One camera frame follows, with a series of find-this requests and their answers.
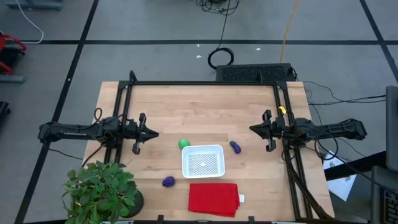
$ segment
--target red towel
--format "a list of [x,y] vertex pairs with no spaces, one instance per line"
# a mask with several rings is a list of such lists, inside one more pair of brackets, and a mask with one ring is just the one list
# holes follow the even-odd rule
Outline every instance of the red towel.
[[188,210],[235,217],[239,207],[236,184],[191,184]]

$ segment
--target green toy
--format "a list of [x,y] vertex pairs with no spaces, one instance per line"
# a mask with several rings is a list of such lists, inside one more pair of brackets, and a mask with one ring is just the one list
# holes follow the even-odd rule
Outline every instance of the green toy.
[[191,143],[186,139],[180,139],[178,141],[178,145],[180,146],[180,149],[182,150],[185,146],[190,146]]

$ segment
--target white plastic basket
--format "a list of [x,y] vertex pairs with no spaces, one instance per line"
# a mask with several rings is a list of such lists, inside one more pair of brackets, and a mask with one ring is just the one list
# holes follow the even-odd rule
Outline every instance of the white plastic basket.
[[224,174],[224,149],[220,145],[182,149],[182,175],[185,178],[221,177]]

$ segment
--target wooden table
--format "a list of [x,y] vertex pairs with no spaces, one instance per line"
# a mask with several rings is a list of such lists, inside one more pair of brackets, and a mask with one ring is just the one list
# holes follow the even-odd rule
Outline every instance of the wooden table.
[[[103,82],[97,107],[103,117],[111,116],[117,82]],[[292,111],[296,118],[310,119],[303,83],[288,83]],[[137,188],[144,194],[145,205],[135,220],[241,220],[254,216],[257,221],[294,220],[288,175],[277,149],[266,152],[266,140],[249,130],[262,122],[261,115],[270,109],[277,116],[271,86],[226,85],[134,85],[128,118],[138,120],[139,113],[147,116],[147,127],[160,133],[159,137],[141,144],[141,154],[131,151],[135,140],[124,140],[121,162],[134,174]],[[185,179],[182,176],[182,155],[179,139],[192,145],[219,144],[224,148],[226,172],[220,178]],[[229,146],[236,141],[242,153],[235,154]],[[99,143],[89,141],[85,158]],[[334,217],[322,162],[308,149],[302,149],[302,160],[308,189],[325,211]],[[105,150],[99,151],[89,162],[103,161]],[[176,178],[175,186],[165,188],[162,180]],[[189,212],[190,183],[236,183],[245,195],[234,218]],[[305,217],[301,191],[297,188],[300,213]]]

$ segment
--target green plant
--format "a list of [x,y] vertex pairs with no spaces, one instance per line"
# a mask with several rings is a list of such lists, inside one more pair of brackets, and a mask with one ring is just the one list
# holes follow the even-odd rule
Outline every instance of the green plant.
[[96,161],[87,167],[68,172],[69,180],[62,197],[69,194],[71,202],[68,208],[62,200],[68,211],[65,224],[114,223],[119,216],[128,216],[130,208],[135,206],[137,189],[131,180],[134,176],[122,170],[125,165]]

